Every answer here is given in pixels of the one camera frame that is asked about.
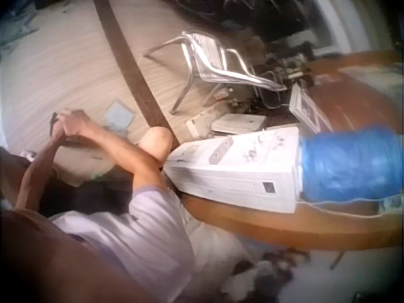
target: blue plastic bag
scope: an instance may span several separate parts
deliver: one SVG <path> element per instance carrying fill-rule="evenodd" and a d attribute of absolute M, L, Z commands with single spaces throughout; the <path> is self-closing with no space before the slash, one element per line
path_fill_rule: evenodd
<path fill-rule="evenodd" d="M 386 127 L 320 133 L 303 139 L 301 148 L 309 201 L 380 199 L 403 189 L 403 143 Z"/>

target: metal chair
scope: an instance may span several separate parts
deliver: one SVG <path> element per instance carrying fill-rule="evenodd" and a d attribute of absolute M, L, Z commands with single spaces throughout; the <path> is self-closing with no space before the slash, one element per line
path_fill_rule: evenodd
<path fill-rule="evenodd" d="M 284 85 L 253 75 L 249 72 L 239 52 L 235 49 L 223 48 L 221 43 L 214 36 L 197 30 L 184 31 L 180 36 L 152 47 L 143 55 L 149 57 L 152 52 L 171 44 L 181 45 L 188 67 L 188 81 L 170 111 L 172 115 L 176 113 L 178 106 L 191 88 L 196 76 L 210 83 L 253 85 L 275 92 L 287 89 Z M 228 70 L 228 54 L 233 54 L 238 59 L 244 73 Z"/>

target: white t-shirt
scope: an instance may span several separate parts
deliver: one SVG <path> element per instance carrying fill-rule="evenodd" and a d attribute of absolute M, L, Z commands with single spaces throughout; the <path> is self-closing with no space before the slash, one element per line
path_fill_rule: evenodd
<path fill-rule="evenodd" d="M 69 211 L 53 223 L 114 255 L 109 259 L 161 301 L 172 302 L 193 274 L 194 253 L 175 201 L 155 186 L 133 194 L 128 214 Z"/>

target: white machine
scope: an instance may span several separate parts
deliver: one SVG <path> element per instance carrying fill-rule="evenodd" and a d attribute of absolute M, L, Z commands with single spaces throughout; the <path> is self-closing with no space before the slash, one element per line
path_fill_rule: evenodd
<path fill-rule="evenodd" d="M 299 129 L 184 143 L 164 171 L 180 191 L 257 210 L 293 213 L 299 198 Z"/>

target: electrical wire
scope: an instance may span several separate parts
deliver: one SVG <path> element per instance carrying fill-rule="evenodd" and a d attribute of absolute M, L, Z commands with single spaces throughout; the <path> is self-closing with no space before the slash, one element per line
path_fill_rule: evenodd
<path fill-rule="evenodd" d="M 373 219 L 373 218 L 380 218 L 382 216 L 387 215 L 387 213 L 378 213 L 377 215 L 370 215 L 370 216 L 356 215 L 356 214 L 353 214 L 353 213 L 340 213 L 339 211 L 325 210 L 324 208 L 318 207 L 318 206 L 316 206 L 316 205 L 314 205 L 312 203 L 305 202 L 305 201 L 299 201 L 297 203 L 298 204 L 309 205 L 310 207 L 314 208 L 315 210 L 321 211 L 323 213 L 328 213 L 330 215 L 341 216 L 341 217 L 359 218 L 359 219 Z"/>
<path fill-rule="evenodd" d="M 344 205 L 344 204 L 349 204 L 349 203 L 359 202 L 359 201 L 381 201 L 381 200 L 384 200 L 384 199 L 391 199 L 391 198 L 398 197 L 398 196 L 401 196 L 401 195 L 402 194 L 394 194 L 392 196 L 388 196 L 388 197 L 381 198 L 381 199 L 355 198 L 355 199 L 352 199 L 352 200 L 347 200 L 347 201 L 342 201 L 342 202 L 338 202 L 338 201 L 322 201 L 322 202 L 312 202 L 311 204 L 313 204 L 313 205 L 322 205 L 322 204 Z"/>

